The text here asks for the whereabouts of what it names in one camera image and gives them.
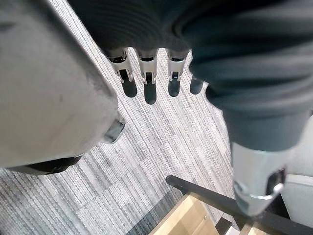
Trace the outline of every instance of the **floor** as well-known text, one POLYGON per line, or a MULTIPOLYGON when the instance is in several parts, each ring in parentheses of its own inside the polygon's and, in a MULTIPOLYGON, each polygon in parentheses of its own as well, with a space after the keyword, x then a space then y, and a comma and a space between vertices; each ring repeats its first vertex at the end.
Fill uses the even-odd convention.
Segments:
MULTIPOLYGON (((167 57, 159 50, 157 101, 148 105, 131 49, 138 94, 127 98, 66 2, 51 1, 116 90, 128 125, 117 143, 99 143, 65 172, 33 176, 0 169, 0 234, 148 234, 181 198, 166 184, 169 174, 233 197, 222 113, 205 99, 205 87, 199 95, 189 92, 188 66, 179 96, 170 97, 167 57)), ((222 212, 209 210, 217 222, 222 212)))

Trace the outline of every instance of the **dark gray sleeve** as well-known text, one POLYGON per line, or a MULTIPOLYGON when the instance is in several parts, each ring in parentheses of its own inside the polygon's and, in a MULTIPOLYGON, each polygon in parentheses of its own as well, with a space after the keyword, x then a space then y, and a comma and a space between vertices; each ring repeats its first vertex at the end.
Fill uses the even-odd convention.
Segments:
POLYGON ((243 1, 183 28, 193 49, 190 70, 209 82, 206 97, 222 109, 231 141, 288 149, 313 105, 313 1, 236 2, 243 1))

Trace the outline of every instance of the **light wood surface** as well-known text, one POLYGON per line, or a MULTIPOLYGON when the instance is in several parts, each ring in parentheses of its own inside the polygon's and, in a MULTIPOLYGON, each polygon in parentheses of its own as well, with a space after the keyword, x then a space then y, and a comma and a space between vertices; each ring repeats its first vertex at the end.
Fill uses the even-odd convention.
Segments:
POLYGON ((240 232, 240 235, 267 235, 267 233, 257 228, 254 228, 248 224, 245 224, 245 226, 240 232))
POLYGON ((150 235, 218 235, 218 232, 203 203, 185 195, 150 235))

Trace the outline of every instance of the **black metal rail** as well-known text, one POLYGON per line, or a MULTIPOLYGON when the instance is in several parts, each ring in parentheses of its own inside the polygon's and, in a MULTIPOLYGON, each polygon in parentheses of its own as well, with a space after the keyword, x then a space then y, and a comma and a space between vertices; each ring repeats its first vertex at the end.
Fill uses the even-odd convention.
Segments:
POLYGON ((183 194, 188 192, 199 200, 233 216, 240 229, 247 223, 271 235, 313 235, 313 228, 267 211, 261 215, 249 217, 239 209, 234 199, 176 176, 169 175, 166 182, 168 185, 179 189, 183 194))

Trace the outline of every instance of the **black metal frame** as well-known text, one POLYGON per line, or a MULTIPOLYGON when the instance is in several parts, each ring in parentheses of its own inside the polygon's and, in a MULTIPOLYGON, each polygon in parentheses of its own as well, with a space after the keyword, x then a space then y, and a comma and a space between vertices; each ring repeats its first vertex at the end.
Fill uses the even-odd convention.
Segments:
POLYGON ((166 178, 166 182, 168 185, 179 189, 182 194, 190 193, 197 199, 233 216, 240 229, 242 229, 245 224, 249 224, 271 235, 313 235, 313 228, 267 211, 264 211, 259 216, 249 217, 239 209, 234 199, 176 176, 169 175, 166 178))

